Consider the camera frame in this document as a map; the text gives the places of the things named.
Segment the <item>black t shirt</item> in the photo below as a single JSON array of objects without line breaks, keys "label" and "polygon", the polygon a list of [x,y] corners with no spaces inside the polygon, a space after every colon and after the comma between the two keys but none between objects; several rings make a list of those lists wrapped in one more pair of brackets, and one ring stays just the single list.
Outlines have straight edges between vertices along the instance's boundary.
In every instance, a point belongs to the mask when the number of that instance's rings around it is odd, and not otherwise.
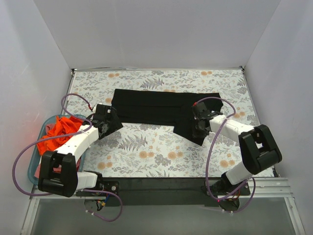
[{"label": "black t shirt", "polygon": [[199,146],[204,138],[193,137],[195,102],[209,97],[205,105],[213,111],[220,111],[223,103],[219,93],[172,93],[155,91],[134,91],[116,89],[112,107],[117,111],[122,123],[153,124],[173,126],[173,132]]}]

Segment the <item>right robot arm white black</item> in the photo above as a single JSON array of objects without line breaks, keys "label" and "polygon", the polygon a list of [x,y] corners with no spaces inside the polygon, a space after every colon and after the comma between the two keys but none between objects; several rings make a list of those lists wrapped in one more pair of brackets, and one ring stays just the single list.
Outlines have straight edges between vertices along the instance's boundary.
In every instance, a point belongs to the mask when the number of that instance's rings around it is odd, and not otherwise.
[{"label": "right robot arm white black", "polygon": [[234,194],[252,176],[282,161],[279,147],[266,125],[251,126],[231,120],[221,112],[209,110],[204,102],[195,103],[192,112],[195,122],[193,133],[205,137],[214,132],[215,138],[223,135],[240,147],[241,162],[223,173],[213,185],[209,184],[207,162],[205,186],[209,195],[212,192]]}]

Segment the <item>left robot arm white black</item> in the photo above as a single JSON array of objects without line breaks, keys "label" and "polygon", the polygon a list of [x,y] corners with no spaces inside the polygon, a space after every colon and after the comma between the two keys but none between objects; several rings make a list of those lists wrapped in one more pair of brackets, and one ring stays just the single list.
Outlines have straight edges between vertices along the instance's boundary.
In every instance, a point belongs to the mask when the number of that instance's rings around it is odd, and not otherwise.
[{"label": "left robot arm white black", "polygon": [[98,196],[104,190],[102,177],[93,171],[77,171],[77,163],[92,143],[123,127],[117,110],[112,106],[97,104],[94,113],[84,119],[79,133],[73,135],[54,151],[42,155],[38,189],[43,192],[71,197],[87,189]]}]

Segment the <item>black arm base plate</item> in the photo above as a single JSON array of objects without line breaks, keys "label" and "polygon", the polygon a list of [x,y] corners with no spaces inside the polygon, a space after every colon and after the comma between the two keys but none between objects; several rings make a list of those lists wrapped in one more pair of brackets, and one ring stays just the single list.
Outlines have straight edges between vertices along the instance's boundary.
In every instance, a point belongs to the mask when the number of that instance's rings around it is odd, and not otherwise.
[{"label": "black arm base plate", "polygon": [[101,183],[124,206],[219,205],[207,194],[204,178],[103,178]]}]

